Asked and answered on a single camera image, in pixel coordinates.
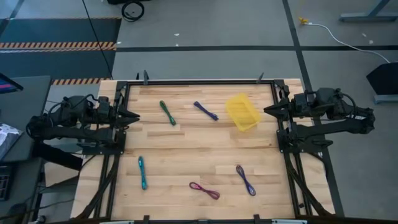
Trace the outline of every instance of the desk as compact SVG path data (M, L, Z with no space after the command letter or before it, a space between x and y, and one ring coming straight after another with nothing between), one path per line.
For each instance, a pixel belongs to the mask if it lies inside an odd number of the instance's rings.
M23 91L0 95L0 120L22 131L30 118L43 113L47 95L50 90L50 77L13 78L24 87ZM39 181L43 160L31 158L33 140L24 133L8 151L1 162L14 162L15 173L10 190L9 200L0 202L0 217L16 203L24 203L27 209L34 207L36 188Z
M98 95L114 99L116 83L102 81ZM285 83L291 96L303 92L299 79ZM270 85L132 86L127 108L141 120L127 130L111 219L142 220L144 215L150 215L151 220L252 219L254 214L294 218L284 157L275 134L277 120L261 113L257 126L239 132L225 110L226 100L238 93L247 93L259 111L274 104ZM160 100L165 101L177 125L170 124ZM219 120L213 121L195 108L194 101L217 114ZM300 122L312 125L309 119ZM333 213L323 164L308 154L301 155L308 188ZM141 189L139 156L145 160L145 191ZM81 171L71 217L77 216L95 194L102 163L103 157L96 156ZM238 164L254 186L255 197L248 195L236 173ZM190 189L192 181L217 190L220 199Z
M24 90L0 95L0 121L25 132L32 116L43 113L50 90L51 77L13 78ZM25 161L30 159L33 139L24 133L8 151L1 162Z

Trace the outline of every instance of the yellow connector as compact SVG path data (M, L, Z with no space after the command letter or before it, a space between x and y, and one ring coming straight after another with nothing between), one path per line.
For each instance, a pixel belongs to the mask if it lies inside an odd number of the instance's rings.
M308 23L308 19L305 19L305 18L302 18L302 17L299 17L298 19L300 20L300 23L301 23L301 24L306 24L306 23Z

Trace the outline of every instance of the gray floor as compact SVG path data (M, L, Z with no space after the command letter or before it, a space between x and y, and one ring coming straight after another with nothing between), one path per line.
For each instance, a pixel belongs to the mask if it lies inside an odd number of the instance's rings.
M110 6L106 0L85 1L92 17L119 16L120 6ZM0 17L7 17L15 2L6 0L6 7L0 7ZM376 2L289 0L302 46L338 44L321 27L300 26L298 16L328 26L337 38L352 45L397 45L398 22L338 22L341 13L367 11ZM280 0L152 0L144 5L146 14L141 20L122 22L118 47L292 45ZM385 11L398 12L398 0L391 1ZM80 0L25 0L17 17L85 17L85 12ZM398 61L396 51L380 53L390 61ZM376 130L368 135L327 136L335 142L330 154L346 216L398 220L395 174L398 153L394 128L398 125L398 105L374 105L374 91L365 78L384 62L378 56L351 51L304 52L303 55L314 89L340 87L359 106L374 108L376 115ZM262 72L264 78L301 78L294 51L116 54L115 78L132 79L144 69L151 78L256 78ZM49 99L59 101L63 96L96 94L97 91L97 85L53 86ZM43 205L54 200L58 200L56 196L45 195ZM70 205L59 205L58 209L61 208L70 211ZM65 219L65 215L56 215L53 210L41 213L51 221Z

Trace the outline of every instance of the gray desk leg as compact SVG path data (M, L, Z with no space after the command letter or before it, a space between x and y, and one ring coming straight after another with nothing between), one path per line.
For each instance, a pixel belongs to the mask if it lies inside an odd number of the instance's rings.
M394 103L398 102L398 95L376 95L374 96L374 104Z
M390 0L380 0L376 7L370 12L344 13L340 15L341 22L394 22L398 13L380 12Z

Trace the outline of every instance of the white cable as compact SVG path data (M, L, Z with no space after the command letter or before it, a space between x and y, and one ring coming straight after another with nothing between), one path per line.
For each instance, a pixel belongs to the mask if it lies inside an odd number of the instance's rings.
M344 43L344 42L338 40L338 39L331 33L330 29L327 28L327 26L324 26L324 25L322 25L322 24L314 24L314 23L312 23L312 22L305 22L305 23L303 23L303 24L304 24L304 25L310 25L310 26L320 26L320 27L323 27L323 28L325 28L327 31L329 31L329 34L331 35L331 37L334 38L334 40L337 41L338 43L341 43L341 44L343 44L343 45L345 45L345 46L347 46L347 47L351 47L352 49L358 50L358 51L360 51L360 52L367 52L367 53L376 54L376 55L380 56L381 58L383 58L387 63L390 63L390 61L388 61L388 59L386 59L383 55L381 55L381 54L379 54L379 53L377 53L377 52L374 52L374 51L372 51L372 50L362 50L362 49L356 48L356 47L354 47L354 46L351 46L350 44L346 44L346 43Z

